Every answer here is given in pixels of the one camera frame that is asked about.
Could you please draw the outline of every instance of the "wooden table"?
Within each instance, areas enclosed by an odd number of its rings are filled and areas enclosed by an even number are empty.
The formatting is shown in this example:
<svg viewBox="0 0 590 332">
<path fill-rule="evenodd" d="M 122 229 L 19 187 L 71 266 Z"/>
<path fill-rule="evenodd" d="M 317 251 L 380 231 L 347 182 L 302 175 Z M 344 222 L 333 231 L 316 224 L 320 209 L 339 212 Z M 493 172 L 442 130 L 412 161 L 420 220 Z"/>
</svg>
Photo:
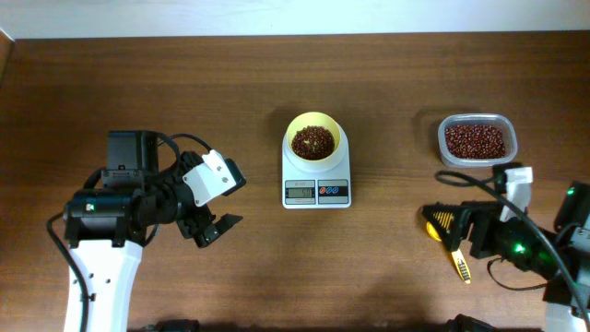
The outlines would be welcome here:
<svg viewBox="0 0 590 332">
<path fill-rule="evenodd" d="M 214 245 L 197 250 L 172 224 L 146 248 L 130 327 L 400 327 L 459 313 L 543 326 L 542 290 L 504 290 L 469 256 L 464 284 L 418 210 L 488 199 L 433 180 L 436 129 L 501 113 L 535 170 L 530 215 L 551 228 L 570 181 L 590 182 L 588 59 L 590 32 L 17 41 L 0 88 L 0 329 L 63 328 L 67 265 L 44 223 L 105 164 L 113 129 L 199 135 L 248 178 L 211 204 L 244 216 Z M 281 138 L 308 111 L 347 132 L 349 209 L 281 206 Z M 162 150 L 162 168 L 171 161 Z M 541 280 L 508 263 L 496 275 Z"/>
</svg>

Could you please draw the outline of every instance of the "adzuki bean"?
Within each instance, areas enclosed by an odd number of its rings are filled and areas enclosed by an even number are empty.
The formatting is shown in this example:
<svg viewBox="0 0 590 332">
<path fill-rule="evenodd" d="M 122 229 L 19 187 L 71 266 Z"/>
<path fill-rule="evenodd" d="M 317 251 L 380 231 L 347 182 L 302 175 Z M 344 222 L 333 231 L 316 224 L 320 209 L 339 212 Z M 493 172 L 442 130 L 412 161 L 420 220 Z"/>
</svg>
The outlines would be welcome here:
<svg viewBox="0 0 590 332">
<path fill-rule="evenodd" d="M 444 130 L 449 152 L 461 159 L 498 159 L 506 156 L 502 131 L 492 125 L 475 124 Z"/>
<path fill-rule="evenodd" d="M 334 152 L 334 137 L 322 126 L 308 125 L 297 132 L 291 147 L 303 159 L 320 160 Z"/>
</svg>

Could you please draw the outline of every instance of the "white scale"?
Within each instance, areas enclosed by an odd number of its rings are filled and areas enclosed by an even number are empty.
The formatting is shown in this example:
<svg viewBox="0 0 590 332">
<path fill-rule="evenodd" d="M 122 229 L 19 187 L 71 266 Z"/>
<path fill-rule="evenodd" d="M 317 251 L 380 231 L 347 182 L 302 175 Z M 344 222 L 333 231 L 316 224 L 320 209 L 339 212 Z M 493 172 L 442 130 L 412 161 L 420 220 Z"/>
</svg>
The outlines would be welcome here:
<svg viewBox="0 0 590 332">
<path fill-rule="evenodd" d="M 330 130 L 335 137 L 335 151 L 323 160 L 304 160 L 295 155 L 290 147 L 290 140 L 297 130 L 304 127 L 301 122 L 307 125 L 322 125 Z M 282 148 L 282 202 L 285 208 L 350 207 L 352 200 L 348 138 L 339 124 L 322 113 L 302 114 L 289 126 L 283 138 Z"/>
</svg>

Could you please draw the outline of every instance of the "plastic container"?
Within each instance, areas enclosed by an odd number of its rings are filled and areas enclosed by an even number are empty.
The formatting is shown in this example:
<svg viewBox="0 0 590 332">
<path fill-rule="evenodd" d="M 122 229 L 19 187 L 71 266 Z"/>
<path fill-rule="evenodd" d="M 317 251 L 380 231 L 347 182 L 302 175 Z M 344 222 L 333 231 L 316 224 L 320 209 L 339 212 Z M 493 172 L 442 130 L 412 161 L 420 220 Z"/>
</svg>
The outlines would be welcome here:
<svg viewBox="0 0 590 332">
<path fill-rule="evenodd" d="M 506 147 L 506 157 L 490 160 L 468 160 L 455 157 L 446 146 L 444 130 L 455 125 L 493 125 L 502 131 L 502 140 Z M 441 148 L 442 163 L 449 167 L 489 167 L 510 162 L 516 157 L 518 144 L 513 124 L 504 116 L 498 114 L 458 114 L 444 119 L 439 125 L 439 147 Z"/>
</svg>

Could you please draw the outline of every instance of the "wire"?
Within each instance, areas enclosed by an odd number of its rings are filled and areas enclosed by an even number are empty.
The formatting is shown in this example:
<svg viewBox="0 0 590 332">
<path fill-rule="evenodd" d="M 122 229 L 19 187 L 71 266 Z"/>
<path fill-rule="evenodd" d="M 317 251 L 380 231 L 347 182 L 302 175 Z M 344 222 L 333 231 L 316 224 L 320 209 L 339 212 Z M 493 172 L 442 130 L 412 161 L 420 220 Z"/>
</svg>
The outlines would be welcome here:
<svg viewBox="0 0 590 332">
<path fill-rule="evenodd" d="M 99 182 L 100 178 L 102 177 L 102 171 L 106 170 L 106 167 L 100 167 L 94 173 L 90 175 L 90 177 L 84 182 L 83 188 L 84 189 L 92 189 L 96 186 Z"/>
<path fill-rule="evenodd" d="M 148 246 L 148 244 L 150 244 L 152 241 L 154 241 L 154 238 L 156 237 L 156 235 L 158 235 L 159 232 L 159 224 L 155 224 L 154 228 L 151 230 L 151 233 L 149 234 L 149 236 L 146 239 L 146 244 L 144 244 L 144 247 Z"/>
<path fill-rule="evenodd" d="M 502 288 L 504 288 L 504 289 L 506 289 L 506 290 L 508 290 L 508 291 L 533 291 L 533 290 L 540 290 L 540 289 L 542 289 L 542 288 L 545 288 L 545 287 L 547 287 L 547 285 L 548 285 L 548 283 L 547 283 L 547 282 L 545 282 L 545 283 L 542 283 L 542 284 L 538 284 L 538 285 L 536 285 L 536 286 L 528 286 L 528 287 L 522 287 L 522 288 L 515 288 L 515 287 L 506 286 L 506 285 L 504 285 L 503 283 L 499 282 L 499 281 L 498 281 L 498 280 L 497 280 L 497 279 L 494 277 L 494 275 L 491 273 L 491 266 L 492 266 L 494 263 L 496 263 L 497 261 L 502 261 L 502 262 L 503 262 L 503 261 L 504 261 L 504 258 L 494 258 L 494 259 L 490 260 L 490 261 L 488 262 L 488 274 L 490 275 L 491 279 L 492 279 L 492 280 L 494 280 L 494 281 L 496 281 L 496 283 L 497 283 L 497 284 L 498 284 L 500 287 L 502 287 Z"/>
<path fill-rule="evenodd" d="M 206 148 L 206 150 L 207 150 L 207 151 L 210 151 L 210 150 L 212 150 L 212 149 L 213 149 L 213 148 L 212 148 L 210 145 L 208 145 L 208 144 L 206 143 L 206 141 L 204 141 L 203 139 L 201 139 L 201 138 L 199 138 L 199 137 L 197 137 L 197 136 L 195 136 L 195 135 L 191 135 L 191 134 L 185 134 L 185 133 L 180 133 L 180 134 L 173 134 L 173 135 L 170 135 L 170 139 L 174 139 L 174 138 L 177 138 L 177 137 L 185 137 L 185 138 L 190 138 L 190 139 L 192 139 L 193 141 L 195 141 L 195 142 L 199 143 L 200 145 L 202 145 L 202 146 L 203 146 L 203 148 Z M 161 146 L 162 144 L 164 144 L 164 141 L 160 141 L 160 142 L 158 143 L 158 146 Z"/>
<path fill-rule="evenodd" d="M 449 180 L 449 179 L 445 179 L 443 177 L 437 177 L 436 174 L 434 175 L 434 177 L 436 178 L 436 181 L 440 182 L 441 184 L 448 184 L 448 185 L 451 185 L 451 186 L 458 186 L 458 187 L 475 186 L 475 184 L 472 184 L 470 182 L 457 182 L 457 181 L 452 181 L 452 180 Z M 483 184 L 489 184 L 491 182 L 494 182 L 494 180 L 496 180 L 496 178 L 494 176 L 492 176 L 492 177 L 490 177 L 490 178 L 488 178 L 486 180 L 477 180 L 477 179 L 474 179 L 474 180 L 479 181 L 479 182 L 481 182 Z"/>
<path fill-rule="evenodd" d="M 63 215 L 63 213 L 58 213 L 55 216 L 49 218 L 49 220 L 47 220 L 47 232 L 49 232 L 49 236 L 52 238 L 53 242 L 57 246 L 57 249 L 59 249 L 59 252 L 62 253 L 62 255 L 65 258 L 65 261 L 74 272 L 74 275 L 77 279 L 77 283 L 80 286 L 80 291 L 82 292 L 82 296 L 80 299 L 80 301 L 82 301 L 82 317 L 80 320 L 80 332 L 86 332 L 89 323 L 89 290 L 86 286 L 86 281 L 82 276 L 82 272 L 80 272 L 80 269 L 77 267 L 76 262 L 74 261 L 70 253 L 68 253 L 67 249 L 65 249 L 64 244 L 57 237 L 55 231 L 53 231 L 53 222 L 60 219 L 60 217 L 62 217 Z"/>
<path fill-rule="evenodd" d="M 474 186 L 478 187 L 479 189 L 485 191 L 490 196 L 496 198 L 498 201 L 500 201 L 502 204 L 504 204 L 512 212 L 514 212 L 516 217 L 518 217 L 520 220 L 522 220 L 525 223 L 525 225 L 531 230 L 531 232 L 533 232 L 535 234 L 535 236 L 540 240 L 541 244 L 545 247 L 545 249 L 548 251 L 551 258 L 553 258 L 553 260 L 555 261 L 555 263 L 558 267 L 558 270 L 561 271 L 561 275 L 565 279 L 565 283 L 567 284 L 568 289 L 570 289 L 570 292 L 572 293 L 573 298 L 575 299 L 576 303 L 578 304 L 578 309 L 580 310 L 580 312 L 583 315 L 583 320 L 586 325 L 586 331 L 590 332 L 590 317 L 588 317 L 588 312 L 586 311 L 584 301 L 582 300 L 582 295 L 581 295 L 580 291 L 578 290 L 578 287 L 577 287 L 575 281 L 573 280 L 572 275 L 570 274 L 570 271 L 568 271 L 568 268 L 566 267 L 565 263 L 563 262 L 563 259 L 561 259 L 560 254 L 555 250 L 555 247 L 553 247 L 553 245 L 547 239 L 547 237 L 543 234 L 543 232 L 537 227 L 535 222 L 532 221 L 520 208 L 518 208 L 515 204 L 513 204 L 513 202 L 509 201 L 504 196 L 496 193 L 493 189 L 491 189 L 490 187 L 488 187 L 487 185 L 482 183 L 480 180 L 477 180 L 477 179 L 475 179 L 469 175 L 463 174 L 461 172 L 438 171 L 438 172 L 436 172 L 436 174 L 434 174 L 434 178 L 437 181 L 444 183 L 444 184 L 448 184 L 448 182 L 441 181 L 441 179 L 443 179 L 444 176 L 451 176 L 451 177 L 459 178 L 461 180 L 466 181 L 466 183 L 470 183 L 471 185 L 474 185 Z"/>
<path fill-rule="evenodd" d="M 563 228 L 563 230 L 561 230 L 561 231 L 560 231 L 560 232 L 557 234 L 557 236 L 555 237 L 555 240 L 553 240 L 553 244 L 554 244 L 554 245 L 559 245 L 559 244 L 560 244 L 560 242 L 561 242 L 561 240 L 563 240 L 563 236 L 565 236 L 565 234 L 566 234 L 566 233 L 567 233 L 569 230 L 571 230 L 572 228 L 576 228 L 576 227 L 578 227 L 578 226 L 580 226 L 580 225 L 579 225 L 579 224 L 577 224 L 577 223 L 572 223 L 572 224 L 568 224 L 567 226 L 565 226 L 565 227 Z"/>
</svg>

